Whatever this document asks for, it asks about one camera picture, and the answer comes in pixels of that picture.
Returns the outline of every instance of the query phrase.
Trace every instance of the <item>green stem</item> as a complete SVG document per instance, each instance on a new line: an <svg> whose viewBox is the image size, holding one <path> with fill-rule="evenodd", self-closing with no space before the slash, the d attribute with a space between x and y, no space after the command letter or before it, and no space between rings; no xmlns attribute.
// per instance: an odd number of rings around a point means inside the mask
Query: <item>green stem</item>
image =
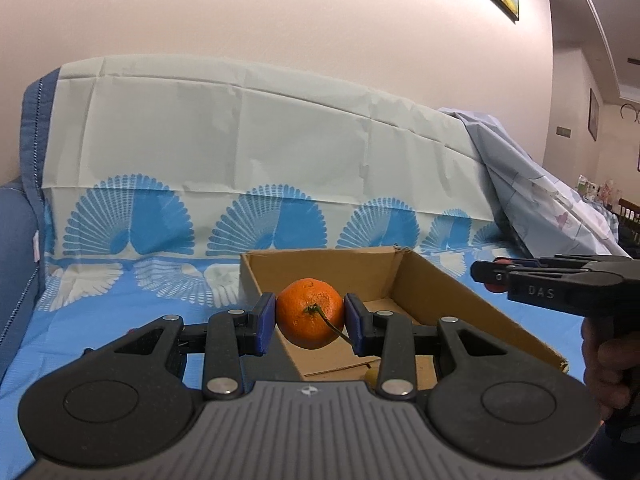
<svg viewBox="0 0 640 480"><path fill-rule="evenodd" d="M322 311L322 307L320 307L320 305L318 305L317 303L314 303L313 305L309 305L305 309L305 312L308 312L309 314L317 312L318 314L320 314L320 317L322 318L322 320L326 323L326 325L331 330L337 333L337 335L339 335L342 339L344 339L347 343L349 343L349 345L353 346L353 341L351 341L349 337L345 336L340 330L338 330L337 326L335 326L331 321L329 321L329 318L324 314L324 312Z"/></svg>

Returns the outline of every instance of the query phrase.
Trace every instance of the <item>blue armrest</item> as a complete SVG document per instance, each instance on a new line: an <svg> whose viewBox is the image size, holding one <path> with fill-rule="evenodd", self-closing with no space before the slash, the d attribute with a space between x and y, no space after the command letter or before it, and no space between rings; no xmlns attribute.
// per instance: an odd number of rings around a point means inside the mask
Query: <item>blue armrest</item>
<svg viewBox="0 0 640 480"><path fill-rule="evenodd" d="M38 230L20 180L0 186L0 382L31 319L38 292Z"/></svg>

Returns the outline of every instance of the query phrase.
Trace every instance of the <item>beige wall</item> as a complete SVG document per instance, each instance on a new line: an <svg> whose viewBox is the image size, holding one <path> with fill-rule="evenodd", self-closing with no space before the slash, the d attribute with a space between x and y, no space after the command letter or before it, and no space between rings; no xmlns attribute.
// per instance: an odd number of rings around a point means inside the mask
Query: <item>beige wall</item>
<svg viewBox="0 0 640 480"><path fill-rule="evenodd" d="M541 162L549 0L0 0L0 180L17 174L22 92L73 60L185 53L309 70L497 116Z"/></svg>
<svg viewBox="0 0 640 480"><path fill-rule="evenodd" d="M640 204L640 124L634 122L635 112L630 108L625 108L623 114L624 119L617 105L606 105L602 111L596 182L613 179L615 187L622 191L622 198Z"/></svg>
<svg viewBox="0 0 640 480"><path fill-rule="evenodd" d="M575 187L578 176L596 182L598 153L601 145L588 130L590 89L600 104L602 129L602 97L593 73L579 48L554 51L554 75L549 130L543 166L568 186ZM571 137L556 135L556 128L569 128Z"/></svg>

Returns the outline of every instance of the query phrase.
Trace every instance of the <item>silver rivet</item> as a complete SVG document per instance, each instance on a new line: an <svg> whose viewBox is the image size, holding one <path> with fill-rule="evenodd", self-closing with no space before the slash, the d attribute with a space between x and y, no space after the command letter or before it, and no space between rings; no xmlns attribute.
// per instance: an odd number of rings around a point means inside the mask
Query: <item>silver rivet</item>
<svg viewBox="0 0 640 480"><path fill-rule="evenodd" d="M388 379L382 383L382 390L389 395L408 395L414 386L404 379Z"/></svg>
<svg viewBox="0 0 640 480"><path fill-rule="evenodd" d="M216 377L207 382L207 390L214 394L232 394L238 389L238 383L230 377Z"/></svg>

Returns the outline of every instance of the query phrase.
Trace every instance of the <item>cardboard box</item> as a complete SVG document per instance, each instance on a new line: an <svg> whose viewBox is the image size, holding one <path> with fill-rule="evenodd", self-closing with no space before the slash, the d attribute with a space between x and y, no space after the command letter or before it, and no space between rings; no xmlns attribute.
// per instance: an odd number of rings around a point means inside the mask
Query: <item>cardboard box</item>
<svg viewBox="0 0 640 480"><path fill-rule="evenodd" d="M251 303L264 292L279 294L302 278L323 280L341 296L353 292L370 311L401 312L414 323L435 325L443 316L455 316L554 368L568 369L560 354L412 250L267 250L241 257L241 290ZM310 381L359 380L380 360L355 356L341 338L324 348L305 350L286 341L277 329L276 337L300 376ZM431 357L417 356L416 364L418 387L431 388L436 383Z"/></svg>

